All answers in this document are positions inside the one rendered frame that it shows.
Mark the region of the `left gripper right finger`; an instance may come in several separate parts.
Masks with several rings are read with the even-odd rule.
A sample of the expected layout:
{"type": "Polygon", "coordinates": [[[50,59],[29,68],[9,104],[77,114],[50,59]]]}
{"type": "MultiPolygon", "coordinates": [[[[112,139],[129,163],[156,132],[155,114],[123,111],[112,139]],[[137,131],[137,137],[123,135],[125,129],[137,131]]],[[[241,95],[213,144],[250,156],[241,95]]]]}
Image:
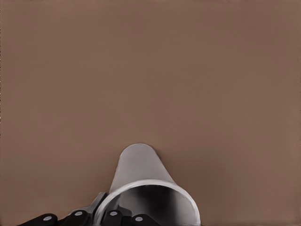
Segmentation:
{"type": "Polygon", "coordinates": [[[134,211],[123,207],[106,208],[102,216],[102,226],[163,226],[150,213],[134,211]]]}

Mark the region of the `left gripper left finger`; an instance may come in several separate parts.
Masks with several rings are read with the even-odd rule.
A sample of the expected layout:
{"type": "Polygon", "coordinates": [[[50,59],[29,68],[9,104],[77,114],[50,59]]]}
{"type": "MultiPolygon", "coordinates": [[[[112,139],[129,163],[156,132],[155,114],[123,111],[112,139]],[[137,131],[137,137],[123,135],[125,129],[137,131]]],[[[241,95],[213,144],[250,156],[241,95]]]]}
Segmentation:
{"type": "Polygon", "coordinates": [[[58,226],[92,226],[95,213],[106,197],[106,192],[100,192],[89,206],[72,210],[59,220],[58,226]]]}

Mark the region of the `white IKEA cup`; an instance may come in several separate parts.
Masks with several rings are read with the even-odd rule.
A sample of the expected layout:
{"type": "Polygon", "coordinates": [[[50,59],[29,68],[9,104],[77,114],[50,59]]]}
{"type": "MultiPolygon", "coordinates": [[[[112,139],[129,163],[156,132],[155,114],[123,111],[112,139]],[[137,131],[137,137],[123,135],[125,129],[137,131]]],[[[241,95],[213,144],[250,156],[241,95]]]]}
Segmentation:
{"type": "Polygon", "coordinates": [[[134,218],[148,215],[162,226],[200,226],[198,207],[177,185],[156,151],[137,143],[120,154],[109,194],[96,210],[94,224],[118,210],[134,218]]]}

